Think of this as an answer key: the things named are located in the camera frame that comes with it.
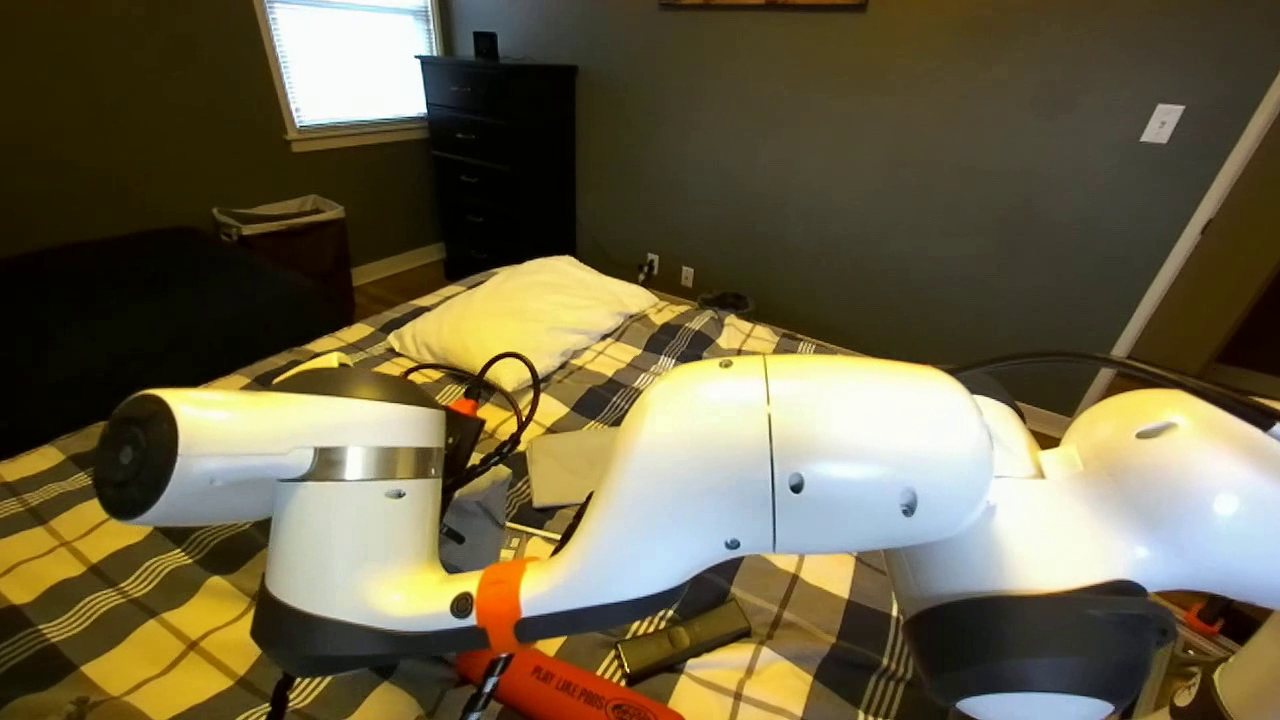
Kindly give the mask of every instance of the orange handle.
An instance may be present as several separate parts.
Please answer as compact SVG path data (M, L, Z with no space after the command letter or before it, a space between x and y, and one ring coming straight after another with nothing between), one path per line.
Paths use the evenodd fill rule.
M463 652L458 675L479 684L493 656L489 650ZM515 653L494 697L529 720L685 720L631 688L532 648Z

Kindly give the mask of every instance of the dresser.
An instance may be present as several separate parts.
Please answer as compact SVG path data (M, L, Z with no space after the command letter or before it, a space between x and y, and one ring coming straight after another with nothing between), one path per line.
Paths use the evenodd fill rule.
M576 252L576 65L419 58L444 274Z

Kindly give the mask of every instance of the baseboard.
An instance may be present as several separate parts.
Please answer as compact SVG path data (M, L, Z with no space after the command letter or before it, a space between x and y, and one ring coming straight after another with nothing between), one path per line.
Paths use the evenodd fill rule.
M352 268L351 282L352 284L371 283L388 275L403 273L404 270L417 268L419 265L426 265L428 263L435 263L443 259L443 242L436 242L435 245L428 245L425 247L415 247L408 252L401 252L399 255L392 255L390 258L383 258L381 260L374 260L372 263L365 263L364 265Z
M1018 406L1021 407L1023 415L1027 416L1027 427L1037 433L1061 438L1066 433L1068 425L1071 424L1071 419L1066 415L1059 415L1057 413L1027 405L1025 402L1019 402Z

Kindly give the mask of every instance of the white pillow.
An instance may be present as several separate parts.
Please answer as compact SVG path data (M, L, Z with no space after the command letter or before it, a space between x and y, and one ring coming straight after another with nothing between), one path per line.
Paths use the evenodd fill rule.
M573 258L539 258L449 299L392 333L390 343L419 363L445 363L472 373L511 350L529 357L541 378L655 302L648 290ZM495 364L488 379L511 392L530 382L517 360Z

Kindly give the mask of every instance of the door frame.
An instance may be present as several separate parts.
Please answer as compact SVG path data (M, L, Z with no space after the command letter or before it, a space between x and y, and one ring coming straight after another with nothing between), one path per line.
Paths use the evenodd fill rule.
M1201 199L1199 205L1196 208L1196 213L1192 214L1192 219L1187 223L1183 229L1181 236L1178 237L1178 242L1174 243L1174 249L1169 252L1165 259L1164 265L1161 265L1160 272L1156 273L1156 278L1147 287L1147 292L1142 296L1142 301L1138 304L1137 310L1134 310L1133 316L1129 318L1129 323L1125 325L1124 332L1116 338L1115 345L1111 347L1111 355L1119 357L1128 357L1133 352L1134 346L1138 343L1138 338L1142 337L1144 329L1147 329L1147 323L1156 314L1156 309L1165 300L1165 295L1169 293L1169 288L1172 287L1174 281L1178 279L1178 274L1181 273L1183 266L1187 264L1187 259L1190 258L1196 246L1199 243L1201 236L1204 233L1204 228L1208 222L1213 219L1221 209L1222 202L1226 196L1231 192L1235 182L1240 179L1240 173L1244 172L1245 165L1253 158L1257 151L1258 145L1262 143L1262 138L1266 137L1267 131L1271 129L1272 123L1276 117L1280 115L1280 73L1276 73L1275 79L1271 82L1271 87L1267 88L1266 95L1262 96L1262 102L1258 104L1258 109L1249 118L1249 124L1244 127L1244 133L1240 135L1240 140L1235 142L1235 147L1226 156L1226 161L1222 163L1222 168L1217 172L1217 177L1208 186L1208 191L1204 197ZM1080 405L1076 407L1075 414L1079 415L1087 407L1102 400L1106 395L1107 386L1115 378L1115 370L1100 370L1093 378L1093 383L1089 386L1088 392L1080 400Z

